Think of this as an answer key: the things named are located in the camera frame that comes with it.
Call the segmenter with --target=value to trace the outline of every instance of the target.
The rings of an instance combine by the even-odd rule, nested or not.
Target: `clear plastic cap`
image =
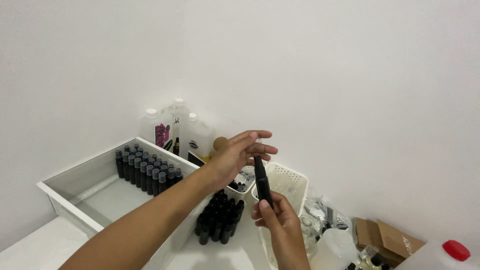
[[[176,98],[173,103],[175,104],[175,106],[185,106],[185,101],[183,100],[183,98]]]
[[[170,168],[168,170],[168,177],[169,178],[174,178],[175,177],[175,169],[174,168]]]
[[[181,169],[180,169],[180,168],[177,168],[177,169],[175,170],[175,176],[176,176],[176,177],[180,177],[180,176],[181,176]]]
[[[140,163],[140,171],[141,172],[146,172],[147,171],[147,163],[145,161]]]
[[[124,161],[124,162],[128,162],[128,156],[129,156],[129,155],[130,155],[129,152],[124,152],[124,153],[122,154],[122,156],[123,156],[123,161]]]
[[[158,179],[158,172],[160,172],[159,169],[153,169],[152,171],[153,179]]]
[[[165,183],[167,181],[166,174],[164,172],[158,174],[158,181],[160,183]]]
[[[136,158],[133,161],[135,162],[135,168],[140,168],[140,163],[142,163],[142,159]]]
[[[191,112],[191,113],[188,115],[188,120],[189,120],[189,121],[197,121],[197,114]]]
[[[157,115],[156,115],[156,110],[155,110],[155,109],[147,109],[147,110],[145,111],[145,116],[146,116],[147,118],[156,118],[156,117],[157,117]]]
[[[128,165],[135,165],[135,156],[134,155],[129,155],[128,156]]]
[[[148,166],[147,166],[147,175],[152,175],[152,171],[153,171],[153,166],[152,166],[152,165],[148,165]]]

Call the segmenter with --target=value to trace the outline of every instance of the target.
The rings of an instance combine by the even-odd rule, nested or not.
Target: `right hand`
[[[257,220],[258,227],[270,230],[278,270],[310,270],[300,219],[285,196],[273,191],[271,194],[274,209],[262,200],[253,206],[252,219]]]

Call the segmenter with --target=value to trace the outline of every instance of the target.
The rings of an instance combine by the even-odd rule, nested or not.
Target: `left hand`
[[[217,154],[202,168],[209,170],[212,192],[225,188],[246,165],[253,166],[254,156],[263,160],[271,159],[278,149],[264,144],[255,144],[257,138],[270,138],[272,133],[263,130],[249,130],[228,140]]]

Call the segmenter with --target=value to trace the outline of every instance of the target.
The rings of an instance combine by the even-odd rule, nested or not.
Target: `white storage tray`
[[[186,177],[199,167],[164,149],[135,138],[100,155],[88,158],[64,172],[37,183],[47,193],[55,212],[93,237],[114,221],[152,199],[153,196],[118,177],[115,150],[139,143],[150,155],[173,163]],[[204,199],[154,254],[144,269],[164,269],[192,233],[196,217],[208,204]]]

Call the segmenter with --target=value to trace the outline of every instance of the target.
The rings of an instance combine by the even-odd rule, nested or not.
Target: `white wall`
[[[0,251],[55,216],[36,182],[173,99],[174,2],[0,1]]]
[[[346,214],[463,242],[480,263],[478,1],[189,1],[182,82],[221,135]]]

